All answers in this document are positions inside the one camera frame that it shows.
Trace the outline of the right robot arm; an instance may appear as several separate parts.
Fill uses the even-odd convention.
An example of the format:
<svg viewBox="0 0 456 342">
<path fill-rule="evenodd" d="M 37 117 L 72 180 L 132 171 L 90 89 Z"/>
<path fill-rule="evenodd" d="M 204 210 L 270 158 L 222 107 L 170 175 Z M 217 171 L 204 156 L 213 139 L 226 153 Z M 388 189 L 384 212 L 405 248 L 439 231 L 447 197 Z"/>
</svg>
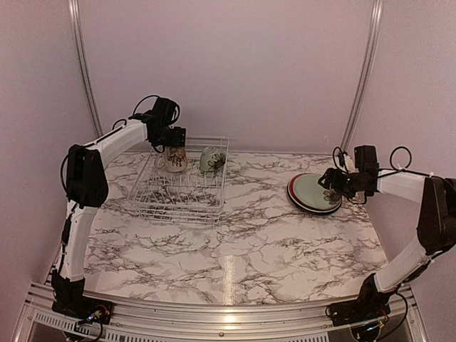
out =
<svg viewBox="0 0 456 342">
<path fill-rule="evenodd" d="M 375 146 L 361 145 L 354 150 L 354 171 L 336 165 L 318 179 L 324 189 L 347 200 L 357 194 L 382 194 L 413 202 L 419 209 L 415 233 L 404 249 L 363 281 L 354 300 L 328 306 L 328 316 L 336 324 L 381 314 L 403 284 L 417 278 L 436 257 L 455 246 L 455 179 L 413 171 L 410 166 L 408 162 L 381 167 Z"/>
</svg>

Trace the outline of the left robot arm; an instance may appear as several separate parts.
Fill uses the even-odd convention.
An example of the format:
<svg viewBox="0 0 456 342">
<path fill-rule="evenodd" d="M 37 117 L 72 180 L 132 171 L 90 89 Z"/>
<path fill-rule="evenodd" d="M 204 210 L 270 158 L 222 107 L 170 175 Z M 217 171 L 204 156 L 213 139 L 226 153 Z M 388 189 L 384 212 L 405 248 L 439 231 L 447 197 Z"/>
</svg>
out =
<svg viewBox="0 0 456 342">
<path fill-rule="evenodd" d="M 84 145 L 73 145 L 61 164 L 61 184 L 68 200 L 61 235 L 61 255 L 53 270 L 51 285 L 55 309 L 83 317 L 100 304 L 84 296 L 84 257 L 95 214 L 108 197 L 106 166 L 139 143 L 148 142 L 156 152 L 167 146 L 182 147 L 186 130 L 175 123 L 179 105 L 153 95 L 151 109 L 134 109 L 127 119 L 119 119 L 109 133 Z"/>
</svg>

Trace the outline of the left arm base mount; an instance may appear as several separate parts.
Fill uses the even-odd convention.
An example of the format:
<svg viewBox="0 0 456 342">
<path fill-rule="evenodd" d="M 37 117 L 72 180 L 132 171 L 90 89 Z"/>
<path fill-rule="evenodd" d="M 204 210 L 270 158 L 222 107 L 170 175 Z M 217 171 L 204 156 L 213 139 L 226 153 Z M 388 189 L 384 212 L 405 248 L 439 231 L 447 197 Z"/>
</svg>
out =
<svg viewBox="0 0 456 342">
<path fill-rule="evenodd" d="M 85 338 L 84 341 L 99 341 L 103 337 L 103 328 L 110 323 L 113 309 L 113 302 L 87 296 L 77 296 L 74 298 L 56 296 L 52 304 L 52 310 L 54 312 L 77 318 L 78 322 L 76 326 L 89 323 L 97 323 L 99 325 L 98 335 L 93 339 Z"/>
</svg>

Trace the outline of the black striped plate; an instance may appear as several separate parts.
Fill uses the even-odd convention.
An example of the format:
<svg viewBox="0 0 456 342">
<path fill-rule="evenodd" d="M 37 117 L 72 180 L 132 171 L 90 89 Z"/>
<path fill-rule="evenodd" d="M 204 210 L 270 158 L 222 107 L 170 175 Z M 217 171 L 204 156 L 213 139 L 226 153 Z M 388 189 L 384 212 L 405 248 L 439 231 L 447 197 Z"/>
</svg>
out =
<svg viewBox="0 0 456 342">
<path fill-rule="evenodd" d="M 313 215 L 317 215 L 317 216 L 326 216 L 326 215 L 333 214 L 333 213 L 337 212 L 343 204 L 343 202 L 340 201 L 335 207 L 332 207 L 330 209 L 325 209 L 325 210 L 312 209 L 311 207 L 307 207 L 307 206 L 303 205 L 302 203 L 300 203 L 297 199 L 295 199 L 289 190 L 286 190 L 286 195 L 287 195 L 290 203 L 292 203 L 296 208 L 300 209 L 301 211 L 303 211 L 305 213 L 313 214 Z"/>
</svg>

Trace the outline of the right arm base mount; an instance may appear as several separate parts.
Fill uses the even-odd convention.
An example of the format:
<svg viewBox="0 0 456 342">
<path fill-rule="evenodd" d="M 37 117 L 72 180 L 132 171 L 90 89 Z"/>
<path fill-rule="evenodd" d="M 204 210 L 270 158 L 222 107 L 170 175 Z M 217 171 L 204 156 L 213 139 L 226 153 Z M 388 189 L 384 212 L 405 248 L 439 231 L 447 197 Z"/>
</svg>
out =
<svg viewBox="0 0 456 342">
<path fill-rule="evenodd" d="M 390 307 L 381 304 L 378 309 L 360 309 L 356 300 L 342 301 L 326 307 L 325 315 L 333 326 L 350 326 L 355 341 L 377 341 L 389 321 Z"/>
</svg>

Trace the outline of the floral ceramic mug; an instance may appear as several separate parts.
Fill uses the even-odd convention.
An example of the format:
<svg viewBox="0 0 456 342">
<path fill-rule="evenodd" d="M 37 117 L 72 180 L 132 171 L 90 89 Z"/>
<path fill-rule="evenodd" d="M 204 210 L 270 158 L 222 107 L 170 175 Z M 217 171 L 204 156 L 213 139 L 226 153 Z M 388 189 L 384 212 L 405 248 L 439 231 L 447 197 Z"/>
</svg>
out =
<svg viewBox="0 0 456 342">
<path fill-rule="evenodd" d="M 155 158 L 154 166 L 171 173 L 182 172 L 187 167 L 187 155 L 184 147 L 165 147 L 165 151 Z"/>
</svg>

